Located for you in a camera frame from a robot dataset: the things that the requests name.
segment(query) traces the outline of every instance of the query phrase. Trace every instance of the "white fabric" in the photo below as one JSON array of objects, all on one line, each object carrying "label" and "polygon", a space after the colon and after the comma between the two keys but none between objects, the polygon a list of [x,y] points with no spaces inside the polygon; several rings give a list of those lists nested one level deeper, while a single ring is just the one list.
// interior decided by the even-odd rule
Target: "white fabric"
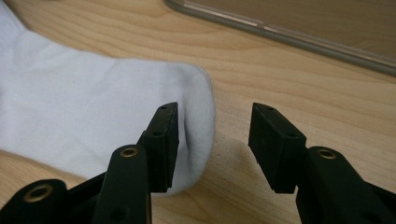
[{"label": "white fabric", "polygon": [[198,180],[215,109],[207,74],[185,63],[113,59],[30,32],[0,1],[0,148],[91,178],[134,144],[157,107],[178,102],[174,186]]}]

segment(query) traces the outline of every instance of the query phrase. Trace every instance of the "wooden table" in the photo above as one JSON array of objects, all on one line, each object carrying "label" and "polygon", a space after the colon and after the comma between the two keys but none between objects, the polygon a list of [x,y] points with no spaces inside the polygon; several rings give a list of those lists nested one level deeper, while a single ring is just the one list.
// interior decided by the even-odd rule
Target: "wooden table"
[{"label": "wooden table", "polygon": [[[295,195],[274,194],[248,148],[253,102],[280,110],[307,146],[343,153],[367,181],[396,192],[396,78],[189,17],[162,0],[7,0],[31,30],[113,57],[193,63],[210,75],[213,152],[201,180],[153,199],[153,223],[300,223]],[[0,206],[42,178],[83,181],[0,152]]]}]

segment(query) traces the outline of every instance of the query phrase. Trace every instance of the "wood grain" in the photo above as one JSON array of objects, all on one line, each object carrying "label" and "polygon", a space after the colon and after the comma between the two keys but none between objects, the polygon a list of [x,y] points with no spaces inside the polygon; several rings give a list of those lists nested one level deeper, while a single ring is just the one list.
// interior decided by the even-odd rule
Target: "wood grain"
[{"label": "wood grain", "polygon": [[[295,195],[274,194],[247,146],[251,105],[281,111],[308,146],[342,152],[396,192],[396,78],[177,13],[161,0],[7,0],[31,30],[70,48],[193,63],[211,77],[213,152],[201,180],[153,199],[153,223],[300,223]],[[83,181],[0,152],[0,206],[41,178]]]}]

